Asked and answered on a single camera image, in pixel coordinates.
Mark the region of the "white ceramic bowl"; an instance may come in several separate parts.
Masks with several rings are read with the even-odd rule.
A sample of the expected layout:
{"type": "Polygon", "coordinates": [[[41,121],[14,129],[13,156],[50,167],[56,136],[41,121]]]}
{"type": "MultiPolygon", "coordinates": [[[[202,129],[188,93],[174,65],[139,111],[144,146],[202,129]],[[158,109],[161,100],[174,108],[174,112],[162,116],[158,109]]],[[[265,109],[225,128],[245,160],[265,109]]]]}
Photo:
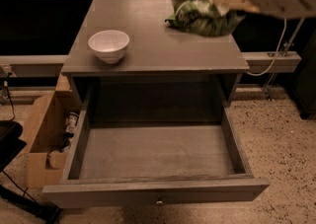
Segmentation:
{"type": "Polygon", "coordinates": [[[125,57],[129,36],[117,30],[101,31],[89,38],[88,45],[97,58],[113,64],[125,57]]]}

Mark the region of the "green jalapeno chip bag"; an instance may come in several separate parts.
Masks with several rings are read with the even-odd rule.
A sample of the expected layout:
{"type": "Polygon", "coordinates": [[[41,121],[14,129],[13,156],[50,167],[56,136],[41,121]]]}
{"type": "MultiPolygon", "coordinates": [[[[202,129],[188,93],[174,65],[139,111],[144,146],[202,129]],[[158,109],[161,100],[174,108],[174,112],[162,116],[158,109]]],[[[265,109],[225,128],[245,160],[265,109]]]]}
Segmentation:
{"type": "Polygon", "coordinates": [[[231,35],[245,14],[217,7],[213,0],[171,0],[174,12],[166,22],[181,32],[203,37],[231,35]]]}

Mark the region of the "grey open top drawer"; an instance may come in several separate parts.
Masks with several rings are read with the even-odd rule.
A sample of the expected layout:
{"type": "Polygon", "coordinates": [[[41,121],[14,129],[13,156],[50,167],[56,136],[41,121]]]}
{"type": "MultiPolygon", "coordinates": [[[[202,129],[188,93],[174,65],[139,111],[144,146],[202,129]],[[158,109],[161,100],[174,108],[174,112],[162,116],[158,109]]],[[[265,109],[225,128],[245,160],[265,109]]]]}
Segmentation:
{"type": "Polygon", "coordinates": [[[222,92],[210,81],[89,87],[60,182],[61,208],[252,201],[252,174],[222,92]]]}

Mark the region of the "items inside cardboard box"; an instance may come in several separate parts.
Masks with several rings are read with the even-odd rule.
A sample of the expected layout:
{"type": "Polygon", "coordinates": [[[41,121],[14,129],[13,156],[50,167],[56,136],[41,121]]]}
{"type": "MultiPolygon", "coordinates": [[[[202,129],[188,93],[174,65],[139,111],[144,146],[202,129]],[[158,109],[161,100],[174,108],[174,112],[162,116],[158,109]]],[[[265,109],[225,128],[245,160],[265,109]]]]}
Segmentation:
{"type": "Polygon", "coordinates": [[[79,114],[71,112],[69,117],[66,119],[65,130],[63,133],[63,145],[61,147],[62,152],[66,152],[71,145],[71,139],[74,136],[74,130],[77,126],[79,114]]]}

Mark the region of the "cardboard box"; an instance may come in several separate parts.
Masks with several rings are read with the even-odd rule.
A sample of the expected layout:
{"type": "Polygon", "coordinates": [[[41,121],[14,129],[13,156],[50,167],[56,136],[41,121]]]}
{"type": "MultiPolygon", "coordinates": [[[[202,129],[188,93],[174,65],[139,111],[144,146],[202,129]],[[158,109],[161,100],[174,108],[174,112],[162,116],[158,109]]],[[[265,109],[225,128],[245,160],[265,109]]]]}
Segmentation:
{"type": "Polygon", "coordinates": [[[63,133],[71,112],[79,114],[80,106],[68,79],[59,75],[55,90],[34,101],[24,123],[27,187],[42,188],[60,181],[68,156],[68,150],[61,151],[63,133]]]}

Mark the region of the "grey wooden cabinet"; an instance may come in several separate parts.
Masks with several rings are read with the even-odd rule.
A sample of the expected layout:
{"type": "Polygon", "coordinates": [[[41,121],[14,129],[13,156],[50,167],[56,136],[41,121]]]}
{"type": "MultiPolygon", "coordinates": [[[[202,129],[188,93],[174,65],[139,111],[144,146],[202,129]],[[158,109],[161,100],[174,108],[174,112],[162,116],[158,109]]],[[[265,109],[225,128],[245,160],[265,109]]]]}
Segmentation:
{"type": "Polygon", "coordinates": [[[201,37],[172,29],[165,22],[172,12],[171,0],[93,0],[61,73],[72,78],[249,70],[233,37],[201,37]],[[88,45],[92,35],[104,30],[129,36],[125,57],[116,65],[96,58],[88,45]]]}

